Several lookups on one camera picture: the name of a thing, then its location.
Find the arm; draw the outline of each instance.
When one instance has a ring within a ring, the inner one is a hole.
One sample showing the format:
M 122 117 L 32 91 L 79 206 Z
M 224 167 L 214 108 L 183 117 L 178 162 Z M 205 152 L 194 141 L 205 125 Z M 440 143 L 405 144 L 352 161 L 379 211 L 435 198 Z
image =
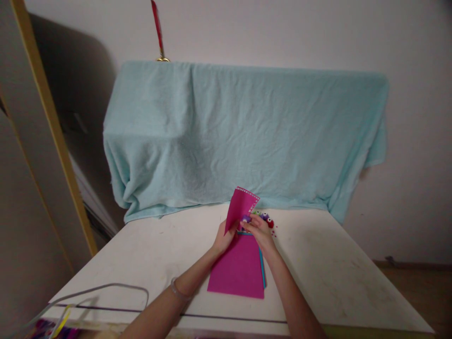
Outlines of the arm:
M 226 221 L 220 224 L 213 246 L 175 281 L 177 290 L 185 296 L 192 296 L 206 277 L 212 265 L 226 251 L 231 243 L 237 224 L 225 233 Z M 176 296 L 171 287 L 165 289 L 126 328 L 120 338 L 154 339 L 165 338 L 187 302 Z
M 240 224 L 251 232 L 270 266 L 293 338 L 326 338 L 320 323 L 298 288 L 284 259 L 274 245 L 267 222 L 251 214 L 250 224 Z

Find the bracelet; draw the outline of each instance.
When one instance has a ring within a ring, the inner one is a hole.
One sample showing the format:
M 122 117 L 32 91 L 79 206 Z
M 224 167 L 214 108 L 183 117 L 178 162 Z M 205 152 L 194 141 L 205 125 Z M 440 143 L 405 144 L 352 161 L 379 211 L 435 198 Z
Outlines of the bracelet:
M 179 290 L 176 288 L 176 285 L 174 284 L 174 281 L 176 281 L 178 277 L 174 277 L 171 279 L 171 290 L 173 291 L 173 293 L 176 295 L 176 297 L 178 297 L 179 299 L 181 299 L 182 301 L 188 302 L 190 301 L 193 297 L 187 297 L 185 294 L 182 294 L 181 292 L 179 292 Z

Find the felt sheet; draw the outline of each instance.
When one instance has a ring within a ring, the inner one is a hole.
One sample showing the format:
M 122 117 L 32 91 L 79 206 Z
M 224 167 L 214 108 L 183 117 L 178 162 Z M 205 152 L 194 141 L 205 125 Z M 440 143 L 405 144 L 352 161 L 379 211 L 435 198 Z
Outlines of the felt sheet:
M 259 246 L 252 235 L 238 235 L 210 273 L 209 292 L 264 298 Z
M 232 227 L 235 221 L 242 219 L 244 215 L 250 216 L 251 211 L 253 211 L 254 206 L 259 201 L 259 197 L 247 191 L 244 188 L 237 187 L 232 195 L 231 202 L 229 204 L 229 209 L 227 210 L 225 234 Z
M 384 161 L 388 92 L 374 73 L 136 61 L 104 121 L 125 221 L 229 201 L 328 210 L 343 222 L 364 166 Z

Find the yellow ribbon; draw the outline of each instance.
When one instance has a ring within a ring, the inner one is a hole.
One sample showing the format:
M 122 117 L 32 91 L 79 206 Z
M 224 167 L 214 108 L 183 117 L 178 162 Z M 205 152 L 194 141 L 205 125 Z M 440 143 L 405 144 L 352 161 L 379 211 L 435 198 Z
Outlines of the yellow ribbon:
M 60 334 L 61 330 L 63 329 L 65 323 L 67 322 L 67 318 L 69 318 L 69 315 L 71 314 L 70 308 L 75 307 L 74 304 L 70 304 L 68 306 L 65 307 L 65 310 L 63 311 L 63 315 L 61 317 L 64 316 L 64 318 L 62 319 L 61 323 L 58 325 L 58 328 L 56 329 L 55 332 L 53 332 L 53 336 L 51 339 L 56 338 L 58 336 L 58 334 Z

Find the red ribbon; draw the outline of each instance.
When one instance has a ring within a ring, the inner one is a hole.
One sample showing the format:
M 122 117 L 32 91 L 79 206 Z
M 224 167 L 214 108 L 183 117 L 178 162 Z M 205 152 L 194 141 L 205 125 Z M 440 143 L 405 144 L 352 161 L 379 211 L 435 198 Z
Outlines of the red ribbon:
M 152 3 L 152 11 L 154 13 L 155 28 L 157 29 L 157 36 L 159 37 L 160 56 L 163 58 L 165 56 L 163 54 L 163 41 L 161 40 L 159 12 L 157 11 L 157 5 L 155 4 L 155 1 L 151 0 L 151 3 Z

